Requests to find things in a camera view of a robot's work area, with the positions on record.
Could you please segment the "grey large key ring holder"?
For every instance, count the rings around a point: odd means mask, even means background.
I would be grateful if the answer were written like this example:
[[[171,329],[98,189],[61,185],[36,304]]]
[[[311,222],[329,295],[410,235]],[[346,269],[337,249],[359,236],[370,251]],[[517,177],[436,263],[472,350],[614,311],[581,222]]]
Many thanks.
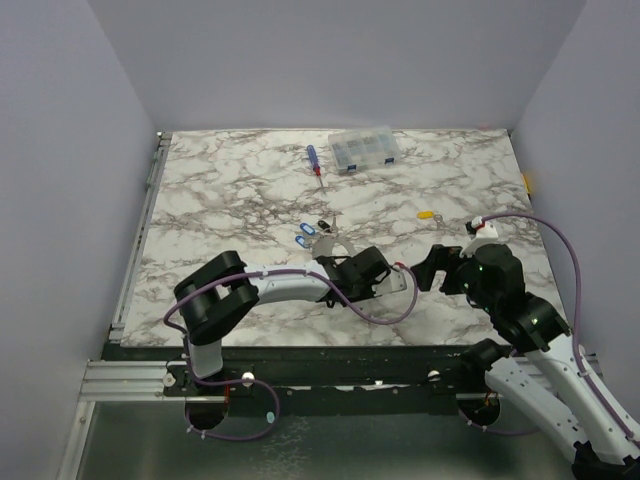
[[[347,256],[357,254],[355,246],[344,236],[322,236],[312,242],[311,255],[314,260],[320,257]]]

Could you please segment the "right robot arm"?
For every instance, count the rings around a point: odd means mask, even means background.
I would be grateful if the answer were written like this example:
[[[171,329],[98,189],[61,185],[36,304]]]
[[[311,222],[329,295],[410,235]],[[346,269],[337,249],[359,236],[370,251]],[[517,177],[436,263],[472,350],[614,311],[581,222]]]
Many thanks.
[[[480,247],[465,256],[459,247],[435,245],[412,266],[418,288],[431,289],[445,274],[441,292],[463,294],[484,310],[500,337],[525,356],[550,386],[544,388],[489,339],[470,347],[459,367],[469,390],[486,386],[515,405],[570,461],[577,479],[636,479],[639,447],[614,422],[623,410],[604,407],[593,387],[601,383],[573,347],[567,322],[546,300],[527,291],[522,264],[505,245]]]

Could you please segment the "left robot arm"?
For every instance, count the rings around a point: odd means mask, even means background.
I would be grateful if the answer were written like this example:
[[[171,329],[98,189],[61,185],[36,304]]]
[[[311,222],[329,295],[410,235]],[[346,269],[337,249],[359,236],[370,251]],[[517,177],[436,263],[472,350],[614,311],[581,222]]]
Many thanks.
[[[257,305],[287,301],[324,303],[333,307],[396,293],[406,289],[404,274],[391,268],[379,249],[369,247],[353,256],[323,253],[293,273],[294,265],[248,265],[239,254],[225,251],[174,287],[181,301],[195,291],[222,279],[179,308],[188,333],[191,365],[186,382],[206,395],[220,385],[223,369],[222,339]]]

